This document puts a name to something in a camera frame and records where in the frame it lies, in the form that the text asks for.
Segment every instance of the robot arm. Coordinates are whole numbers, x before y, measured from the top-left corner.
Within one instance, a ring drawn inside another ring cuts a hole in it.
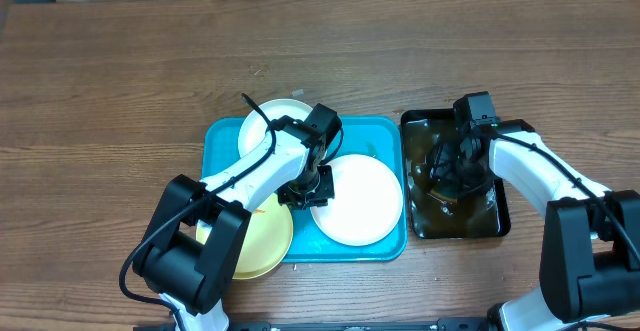
[[[477,181],[478,167],[485,168],[484,187],[468,189],[486,192],[493,178],[501,177],[545,218],[540,286],[490,310],[489,319],[498,329],[561,330],[640,309],[640,265],[610,218],[622,224],[633,244],[640,244],[640,232],[633,227],[640,224],[640,195],[611,192],[585,178],[524,121],[500,122],[487,93],[466,95],[454,110],[462,141],[449,147],[458,150],[449,158],[459,160],[457,177]],[[610,211],[607,219],[602,205]],[[593,236],[614,241],[612,251],[593,254]]]
[[[326,205],[334,196],[331,168],[320,161],[342,125],[336,112],[318,104],[304,121],[283,116],[271,124],[274,132],[226,170],[201,182],[183,175],[172,180],[133,254],[134,272],[178,310],[181,331],[228,328],[221,298],[251,213],[270,194],[277,191],[278,201],[293,210]],[[205,244],[179,231],[180,222],[208,228]]]

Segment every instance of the black cable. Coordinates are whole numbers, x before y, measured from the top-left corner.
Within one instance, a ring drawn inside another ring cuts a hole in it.
[[[226,181],[225,183],[223,183],[222,185],[220,185],[219,187],[217,187],[213,191],[205,194],[203,197],[199,198],[198,200],[194,201],[193,203],[187,205],[177,215],[173,216],[169,221],[165,222],[160,227],[158,227],[158,229],[154,233],[152,233],[146,240],[141,242],[133,251],[131,251],[131,253],[129,254],[129,257],[127,257],[127,259],[124,261],[124,264],[122,265],[122,268],[120,269],[120,275],[119,275],[119,278],[118,278],[118,284],[120,286],[120,291],[122,291],[122,293],[125,296],[127,296],[128,298],[130,298],[132,300],[145,302],[145,303],[149,303],[149,304],[154,304],[154,305],[161,305],[161,306],[167,307],[169,310],[171,310],[171,313],[176,318],[176,322],[177,322],[178,327],[180,328],[181,331],[185,331],[186,329],[184,328],[184,322],[182,320],[182,316],[180,315],[180,312],[179,312],[178,308],[175,305],[173,305],[172,303],[164,301],[162,299],[156,299],[156,298],[152,298],[152,297],[142,296],[142,295],[138,295],[138,294],[135,294],[135,293],[129,291],[129,289],[127,288],[127,284],[126,284],[127,271],[129,270],[129,267],[133,263],[133,259],[135,259],[136,256],[138,255],[138,253],[140,253],[140,250],[142,250],[144,247],[149,245],[149,243],[151,243],[151,241],[154,238],[156,238],[157,235],[160,232],[162,232],[162,230],[167,228],[169,225],[174,224],[176,221],[182,220],[183,218],[189,216],[198,206],[200,206],[204,202],[207,202],[207,201],[211,200],[219,192],[221,192],[221,191],[223,191],[223,190],[225,190],[225,189],[227,189],[229,187],[233,187],[236,182],[240,181],[242,178],[244,178],[245,176],[247,176],[248,174],[253,172],[260,165],[262,165],[265,161],[267,161],[267,159],[275,151],[275,149],[276,149],[276,133],[273,130],[273,127],[271,126],[271,121],[269,121],[269,118],[267,117],[267,115],[264,114],[264,112],[260,109],[260,107],[255,102],[253,102],[253,100],[249,96],[247,96],[246,94],[243,93],[242,94],[242,98],[267,123],[267,127],[269,128],[269,131],[271,133],[271,146],[269,146],[269,150],[258,161],[253,163],[251,166],[247,167],[244,171],[242,171],[239,174],[237,174],[236,176],[232,177],[231,179],[229,179],[228,181]]]
[[[582,183],[581,179],[575,177],[569,170],[567,170],[566,167],[564,167],[564,165],[562,165],[562,163],[560,163],[560,161],[558,161],[555,157],[551,156],[549,153],[539,149],[535,144],[529,144],[517,138],[513,138],[506,135],[500,135],[500,134],[482,134],[481,137],[482,136],[488,137],[491,139],[501,139],[501,140],[515,143],[517,145],[520,145],[522,147],[528,148],[531,151],[536,152],[537,154],[547,159],[547,161],[551,162],[551,164],[553,164],[565,177],[567,177],[569,181],[571,181],[577,189],[579,189],[585,195],[587,195],[589,199],[592,200],[598,206],[600,211],[603,212],[609,218],[609,220],[611,221],[611,224],[613,225],[613,228],[616,230],[618,235],[622,237],[622,240],[627,245],[629,250],[631,250],[631,253],[633,254],[636,261],[640,263],[640,253],[638,252],[636,245],[633,243],[633,241],[631,241],[631,238],[629,237],[629,234],[627,234],[627,231],[625,231],[622,224],[620,224],[620,221],[618,220],[618,218],[613,214],[611,210],[609,210],[609,208],[604,204],[604,202],[598,196],[596,196],[591,190],[589,190],[589,188],[587,188]]]
[[[340,147],[342,146],[343,139],[344,139],[344,129],[340,128],[340,142],[338,142],[338,146],[336,147],[335,150],[333,150],[331,155],[325,157],[324,160],[320,161],[320,165],[326,165],[329,163],[329,161],[333,160],[333,158],[336,157],[336,155],[338,154],[338,151],[340,151]]]
[[[577,322],[571,326],[565,327],[560,331],[576,331],[576,330],[587,330],[588,328],[599,328],[601,330],[609,330],[609,331],[640,331],[640,328],[627,328],[627,327],[619,327],[613,325],[607,325],[601,322],[589,322],[589,321],[581,321]]]

